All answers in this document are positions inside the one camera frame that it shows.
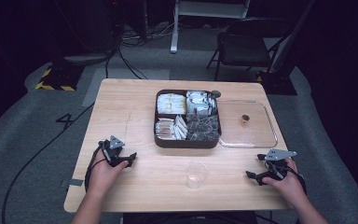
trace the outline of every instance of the person's left hand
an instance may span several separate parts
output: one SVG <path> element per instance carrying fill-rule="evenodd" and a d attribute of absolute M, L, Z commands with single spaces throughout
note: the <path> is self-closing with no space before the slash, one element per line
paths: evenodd
<path fill-rule="evenodd" d="M 89 178 L 89 189 L 88 191 L 93 194 L 103 197 L 113 186 L 115 180 L 120 172 L 129 164 L 128 161 L 123 161 L 116 167 L 110 166 L 104 159 L 103 152 L 98 151 L 95 160 L 92 165 L 91 176 Z"/>

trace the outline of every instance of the person's right hand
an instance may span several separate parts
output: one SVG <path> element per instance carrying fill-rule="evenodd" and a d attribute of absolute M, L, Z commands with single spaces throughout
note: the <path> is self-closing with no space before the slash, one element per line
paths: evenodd
<path fill-rule="evenodd" d="M 297 173 L 296 163 L 289 158 L 286 158 L 285 161 L 287 166 Z M 283 198 L 292 206 L 296 206 L 303 200 L 308 199 L 297 176 L 291 172 L 287 172 L 287 175 L 283 180 L 264 177 L 262 181 L 279 191 Z"/>

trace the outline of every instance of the chair leg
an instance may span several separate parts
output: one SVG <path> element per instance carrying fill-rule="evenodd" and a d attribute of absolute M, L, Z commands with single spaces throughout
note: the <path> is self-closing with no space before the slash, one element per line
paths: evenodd
<path fill-rule="evenodd" d="M 209 66 L 211 66 L 211 63 L 212 63 L 212 62 L 215 62 L 214 57 L 216 57 L 216 54 L 217 54 L 218 51 L 219 51 L 219 48 L 217 48 L 217 49 L 214 51 L 214 54 L 213 54 L 213 56 L 212 56 L 212 59 L 209 61 L 208 66 L 206 66 L 207 69 L 209 68 Z"/>
<path fill-rule="evenodd" d="M 219 74 L 220 60 L 217 60 L 216 71 L 214 72 L 214 81 L 217 81 L 217 75 Z"/>

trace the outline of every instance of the black compartment box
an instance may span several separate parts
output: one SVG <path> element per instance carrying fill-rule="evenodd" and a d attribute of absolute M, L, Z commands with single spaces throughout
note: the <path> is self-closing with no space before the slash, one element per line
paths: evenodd
<path fill-rule="evenodd" d="M 158 122 L 158 118 L 166 118 L 166 119 L 175 119 L 176 118 L 176 114 L 159 114 L 158 113 L 158 105 L 157 105 L 158 97 L 161 94 L 166 94 L 166 93 L 175 93 L 175 94 L 180 94 L 180 95 L 186 96 L 187 90 L 161 90 L 157 93 L 156 105 L 155 105 L 155 119 L 154 119 L 154 138 L 155 138 L 156 145 L 158 145 L 159 147 L 171 147 L 171 148 L 213 148 L 213 147 L 216 147 L 217 143 L 219 142 L 218 139 L 213 140 L 213 141 L 209 141 L 209 140 L 163 140 L 163 139 L 160 139 L 157 137 L 156 123 Z M 217 131 L 220 135 L 222 135 L 222 129 L 220 126 L 219 110 L 218 109 L 216 110 L 216 115 L 217 115 L 217 122 L 219 125 L 219 128 Z M 186 114 L 182 115 L 182 117 L 185 120 L 185 122 L 187 122 Z"/>

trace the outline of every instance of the human hand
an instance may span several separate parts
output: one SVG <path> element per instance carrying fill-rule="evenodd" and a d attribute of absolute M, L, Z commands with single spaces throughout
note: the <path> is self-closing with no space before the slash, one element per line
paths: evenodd
<path fill-rule="evenodd" d="M 101 161 L 103 159 L 103 152 L 99 150 L 92 164 L 93 168 L 89 178 L 88 189 L 88 192 L 100 197 L 103 197 L 110 190 L 117 176 L 129 164 L 128 161 L 123 161 L 116 167 L 112 167 L 106 161 Z"/>
<path fill-rule="evenodd" d="M 287 166 L 292 168 L 297 173 L 296 163 L 289 158 L 286 158 L 285 161 Z M 275 180 L 271 177 L 264 177 L 262 181 L 271 185 L 278 192 L 280 192 L 283 198 L 294 207 L 308 199 L 300 181 L 292 172 L 287 172 L 287 175 L 283 180 Z"/>

